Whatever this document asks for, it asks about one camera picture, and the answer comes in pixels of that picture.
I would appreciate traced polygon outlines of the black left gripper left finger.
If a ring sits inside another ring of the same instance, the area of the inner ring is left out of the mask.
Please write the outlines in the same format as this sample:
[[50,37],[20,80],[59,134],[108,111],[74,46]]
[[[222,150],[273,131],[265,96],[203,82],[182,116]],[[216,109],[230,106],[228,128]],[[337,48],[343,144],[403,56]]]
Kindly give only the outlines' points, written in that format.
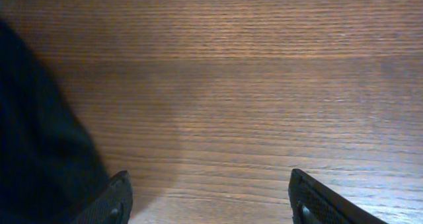
[[132,206],[130,175],[122,170],[87,203],[71,224],[128,224]]

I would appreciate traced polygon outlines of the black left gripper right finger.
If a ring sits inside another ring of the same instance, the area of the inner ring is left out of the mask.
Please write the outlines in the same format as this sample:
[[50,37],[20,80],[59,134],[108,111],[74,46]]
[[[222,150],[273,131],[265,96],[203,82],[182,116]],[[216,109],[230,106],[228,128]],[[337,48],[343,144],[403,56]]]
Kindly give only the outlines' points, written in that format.
[[294,224],[387,224],[298,168],[288,193]]

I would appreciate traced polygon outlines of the black pants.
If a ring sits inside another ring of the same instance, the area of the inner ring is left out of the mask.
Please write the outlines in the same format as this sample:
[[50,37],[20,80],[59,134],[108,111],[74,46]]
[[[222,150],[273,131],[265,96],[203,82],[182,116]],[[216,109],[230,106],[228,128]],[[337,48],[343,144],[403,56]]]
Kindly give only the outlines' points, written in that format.
[[39,223],[87,198],[108,173],[50,72],[1,24],[1,222]]

